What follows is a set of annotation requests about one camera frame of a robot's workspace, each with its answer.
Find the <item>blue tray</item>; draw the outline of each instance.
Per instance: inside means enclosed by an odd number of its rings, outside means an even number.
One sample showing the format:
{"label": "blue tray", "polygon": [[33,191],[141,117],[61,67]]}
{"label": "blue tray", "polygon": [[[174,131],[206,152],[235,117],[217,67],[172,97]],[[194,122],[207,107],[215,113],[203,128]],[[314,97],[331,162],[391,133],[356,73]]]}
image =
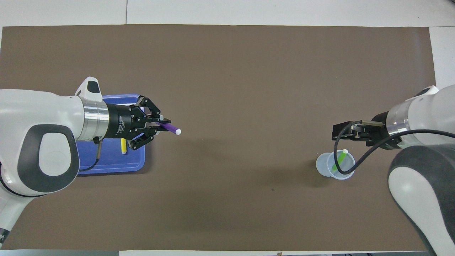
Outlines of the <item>blue tray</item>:
{"label": "blue tray", "polygon": [[[138,97],[138,94],[104,95],[103,100],[111,104],[131,105],[136,103]],[[79,169],[86,169],[96,160],[97,146],[90,141],[78,141],[76,144],[81,165]],[[120,139],[106,138],[103,140],[98,163],[91,170],[79,172],[79,175],[135,172],[144,163],[145,147],[138,150],[127,148],[126,154],[122,154]]]}

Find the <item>plastic cup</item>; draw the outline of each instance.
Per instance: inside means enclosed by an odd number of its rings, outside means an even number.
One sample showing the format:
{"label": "plastic cup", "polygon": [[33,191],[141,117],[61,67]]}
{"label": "plastic cup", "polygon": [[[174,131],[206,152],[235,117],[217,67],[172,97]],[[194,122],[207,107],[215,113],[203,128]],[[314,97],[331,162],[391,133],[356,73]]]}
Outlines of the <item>plastic cup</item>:
{"label": "plastic cup", "polygon": [[[341,152],[342,150],[337,151],[337,157],[341,154]],[[341,174],[338,170],[333,171],[332,166],[334,164],[335,161],[333,152],[321,154],[316,160],[316,168],[318,169],[318,172],[325,177],[334,177],[335,179],[343,180],[349,179],[355,172],[353,171],[350,174]],[[354,166],[355,160],[354,157],[348,152],[344,160],[338,164],[343,171],[347,171]]]}

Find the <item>brown mat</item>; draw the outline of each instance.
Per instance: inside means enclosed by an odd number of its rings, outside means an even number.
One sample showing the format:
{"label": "brown mat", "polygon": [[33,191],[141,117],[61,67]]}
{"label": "brown mat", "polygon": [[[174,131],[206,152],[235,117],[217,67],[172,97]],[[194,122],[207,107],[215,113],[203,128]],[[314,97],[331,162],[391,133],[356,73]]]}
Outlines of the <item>brown mat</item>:
{"label": "brown mat", "polygon": [[71,95],[94,76],[182,129],[158,135],[135,174],[78,177],[33,200],[2,249],[425,249],[387,188],[397,150],[346,181],[315,162],[333,124],[435,84],[427,28],[6,27],[2,40],[2,88]]}

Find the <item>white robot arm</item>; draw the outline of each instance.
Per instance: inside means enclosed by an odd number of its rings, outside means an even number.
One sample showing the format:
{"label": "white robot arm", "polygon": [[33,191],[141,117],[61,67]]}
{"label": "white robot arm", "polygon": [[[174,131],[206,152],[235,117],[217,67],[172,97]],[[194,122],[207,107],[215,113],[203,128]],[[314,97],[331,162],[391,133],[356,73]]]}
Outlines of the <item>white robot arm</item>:
{"label": "white robot arm", "polygon": [[105,103],[94,77],[69,97],[0,90],[0,118],[0,246],[33,198],[61,190],[77,176],[76,140],[100,147],[103,138],[125,138],[136,150],[166,131],[147,123],[171,122],[144,96],[131,106]]}
{"label": "white robot arm", "polygon": [[[389,190],[429,252],[439,256],[455,256],[454,99],[455,85],[431,86],[372,121],[336,124],[332,132],[336,144],[351,139],[374,148],[403,148],[390,166]],[[415,131],[420,132],[400,136]]]}

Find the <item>black cable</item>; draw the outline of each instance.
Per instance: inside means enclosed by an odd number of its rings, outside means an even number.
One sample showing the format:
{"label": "black cable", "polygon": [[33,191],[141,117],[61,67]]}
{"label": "black cable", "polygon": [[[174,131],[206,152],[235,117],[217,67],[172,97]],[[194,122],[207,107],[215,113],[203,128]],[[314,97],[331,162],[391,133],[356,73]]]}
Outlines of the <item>black cable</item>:
{"label": "black cable", "polygon": [[88,171],[88,170],[91,170],[93,167],[95,167],[95,165],[98,163],[98,161],[100,160],[100,156],[101,156],[101,146],[103,145],[103,140],[100,140],[99,141],[99,144],[98,144],[98,147],[96,148],[96,161],[89,167],[89,168],[86,168],[86,169],[79,169],[80,172],[85,172],[85,171]]}
{"label": "black cable", "polygon": [[91,170],[93,167],[95,167],[95,165],[98,163],[100,159],[97,158],[96,161],[89,167],[89,168],[86,168],[86,169],[79,169],[80,172],[85,172],[85,171],[88,171],[88,170]]}
{"label": "black cable", "polygon": [[341,174],[350,174],[352,173],[355,169],[357,169],[359,167],[359,165],[373,152],[375,151],[376,149],[378,149],[382,144],[386,143],[386,142],[389,142],[390,140],[394,139],[394,138],[398,138],[400,136],[404,136],[404,135],[408,135],[408,134],[414,134],[414,133],[430,133],[430,134],[437,134],[437,135],[443,135],[443,136],[447,136],[447,137],[451,137],[451,138],[455,138],[455,134],[453,133],[448,133],[448,132],[444,132],[444,131],[438,131],[438,130],[429,130],[429,129],[417,129],[417,130],[410,130],[410,131],[404,131],[404,132],[400,132],[400,133],[396,133],[394,135],[391,135],[389,137],[386,137],[382,140],[380,140],[378,143],[376,143],[372,148],[370,148],[367,152],[365,152],[365,154],[354,164],[353,167],[351,167],[349,170],[347,171],[342,171],[341,168],[340,168],[340,165],[338,164],[338,161],[337,161],[337,151],[338,151],[338,142],[340,141],[341,139],[341,135],[349,128],[351,127],[352,125],[354,124],[358,124],[358,123],[362,123],[362,121],[356,121],[356,122],[351,122],[350,124],[346,125],[342,130],[341,132],[339,133],[337,139],[335,140],[335,145],[334,145],[334,160],[335,160],[335,165],[338,169],[338,171],[341,173]]}

